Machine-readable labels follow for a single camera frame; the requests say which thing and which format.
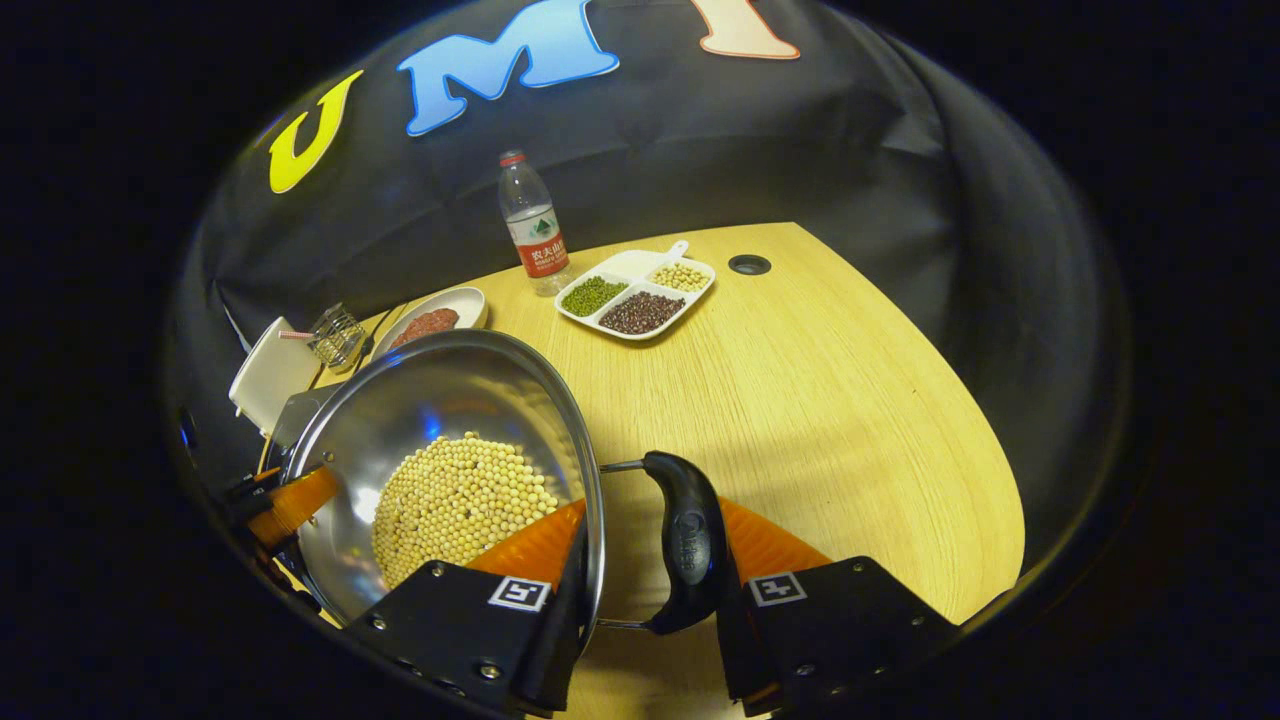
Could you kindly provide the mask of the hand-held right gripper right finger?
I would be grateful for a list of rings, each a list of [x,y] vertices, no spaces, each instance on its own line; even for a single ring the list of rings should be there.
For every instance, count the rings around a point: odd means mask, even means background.
[[[874,559],[833,560],[723,498],[736,575],[716,616],[732,701],[792,717],[919,669],[961,629]]]

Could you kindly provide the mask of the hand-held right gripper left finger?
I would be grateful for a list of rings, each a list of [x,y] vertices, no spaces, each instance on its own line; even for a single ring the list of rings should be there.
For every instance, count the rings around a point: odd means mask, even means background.
[[[425,562],[346,625],[399,675],[498,717],[566,708],[585,620],[584,501],[468,565]]]

